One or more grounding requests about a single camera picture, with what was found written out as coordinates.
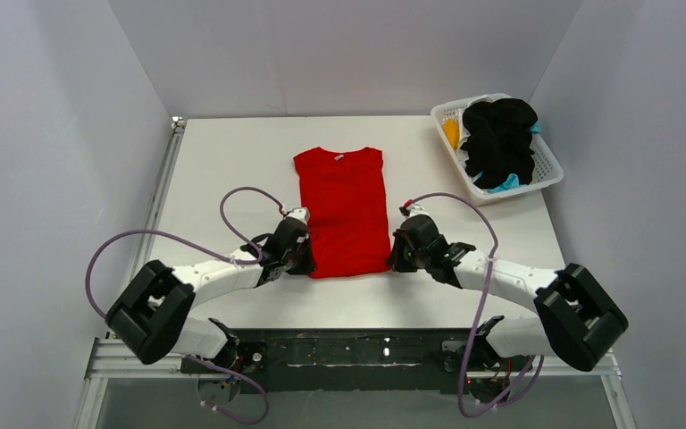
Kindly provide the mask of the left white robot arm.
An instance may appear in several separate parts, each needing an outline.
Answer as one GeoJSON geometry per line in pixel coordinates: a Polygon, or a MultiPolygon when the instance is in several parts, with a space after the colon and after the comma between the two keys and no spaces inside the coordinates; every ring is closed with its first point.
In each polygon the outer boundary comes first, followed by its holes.
{"type": "Polygon", "coordinates": [[[107,326],[144,365],[170,353],[195,355],[217,366],[238,362],[238,337],[215,318],[190,316],[194,307],[238,290],[252,290],[283,274],[315,269],[308,229],[300,207],[226,260],[169,267],[151,260],[135,274],[105,316],[107,326]]]}

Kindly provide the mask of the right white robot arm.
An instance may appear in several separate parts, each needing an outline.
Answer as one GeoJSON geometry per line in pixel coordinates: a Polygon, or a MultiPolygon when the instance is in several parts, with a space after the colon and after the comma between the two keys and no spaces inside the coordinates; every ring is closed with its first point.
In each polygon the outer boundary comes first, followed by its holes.
{"type": "Polygon", "coordinates": [[[438,283],[486,291],[531,311],[516,318],[494,315],[480,324],[470,365],[541,356],[589,372],[628,330],[628,318],[586,267],[551,270],[492,259],[473,245],[448,242],[427,213],[402,213],[388,259],[392,271],[424,271],[438,283]]]}

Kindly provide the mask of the red t-shirt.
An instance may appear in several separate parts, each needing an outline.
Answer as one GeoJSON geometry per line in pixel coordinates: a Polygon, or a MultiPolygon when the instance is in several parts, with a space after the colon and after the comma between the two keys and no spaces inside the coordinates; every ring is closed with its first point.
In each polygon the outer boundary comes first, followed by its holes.
{"type": "Polygon", "coordinates": [[[355,277],[389,270],[383,153],[364,147],[337,153],[316,147],[293,158],[316,269],[313,279],[355,277]],[[335,161],[337,155],[345,155],[335,161]]]}

